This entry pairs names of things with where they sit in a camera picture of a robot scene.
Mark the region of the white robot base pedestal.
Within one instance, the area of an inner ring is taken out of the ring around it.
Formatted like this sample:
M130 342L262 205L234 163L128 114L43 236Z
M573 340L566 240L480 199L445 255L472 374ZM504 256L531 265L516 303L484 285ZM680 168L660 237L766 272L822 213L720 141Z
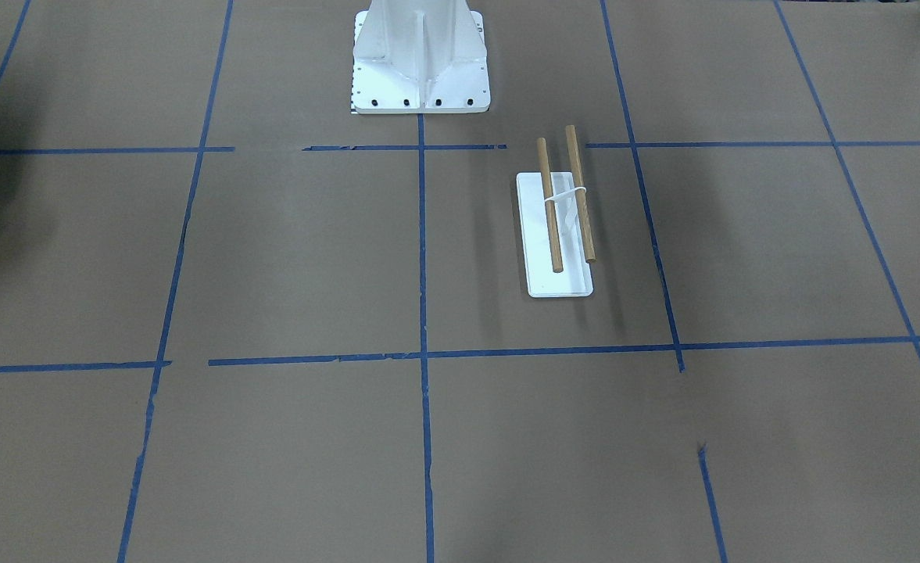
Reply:
M467 1L371 1L353 23L350 111L464 114L492 103L485 21Z

